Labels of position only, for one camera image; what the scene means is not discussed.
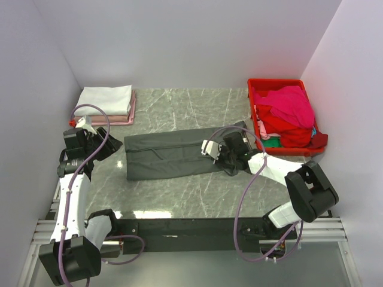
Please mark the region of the dark grey t-shirt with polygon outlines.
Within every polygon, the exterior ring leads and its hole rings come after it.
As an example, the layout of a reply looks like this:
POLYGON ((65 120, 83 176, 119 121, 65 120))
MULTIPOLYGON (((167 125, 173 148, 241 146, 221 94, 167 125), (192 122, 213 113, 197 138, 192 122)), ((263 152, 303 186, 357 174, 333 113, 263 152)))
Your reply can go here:
POLYGON ((246 136, 244 121, 234 124, 235 129, 219 130, 218 127, 178 130, 126 136, 126 178, 129 181, 171 179, 224 171, 229 176, 238 174, 238 169, 229 160, 214 163, 208 155, 203 155, 201 146, 212 134, 213 141, 224 144, 224 137, 232 132, 246 136))

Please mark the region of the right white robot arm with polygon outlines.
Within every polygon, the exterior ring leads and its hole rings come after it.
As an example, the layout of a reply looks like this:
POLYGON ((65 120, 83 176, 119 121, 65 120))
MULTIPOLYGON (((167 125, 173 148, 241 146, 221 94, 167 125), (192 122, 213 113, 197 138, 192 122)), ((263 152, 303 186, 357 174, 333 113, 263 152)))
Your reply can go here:
POLYGON ((252 149, 239 132, 223 139, 224 143, 210 141, 202 146, 215 164, 234 173, 259 174, 287 188, 290 200, 262 217, 262 232, 268 238, 277 238, 292 223, 313 222, 338 203, 339 196, 318 163, 287 161, 252 149))

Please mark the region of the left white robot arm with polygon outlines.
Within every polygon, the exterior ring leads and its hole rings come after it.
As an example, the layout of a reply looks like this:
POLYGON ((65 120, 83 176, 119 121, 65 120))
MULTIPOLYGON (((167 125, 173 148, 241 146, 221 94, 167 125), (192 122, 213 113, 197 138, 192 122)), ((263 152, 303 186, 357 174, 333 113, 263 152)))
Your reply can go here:
POLYGON ((99 275, 103 241, 115 239, 120 232, 111 209, 86 218, 85 208, 93 162, 113 155, 122 142, 103 127, 94 132, 71 128, 63 133, 63 139, 66 147, 57 167, 60 185, 57 221, 50 242, 39 249, 39 259, 56 286, 69 286, 99 275))

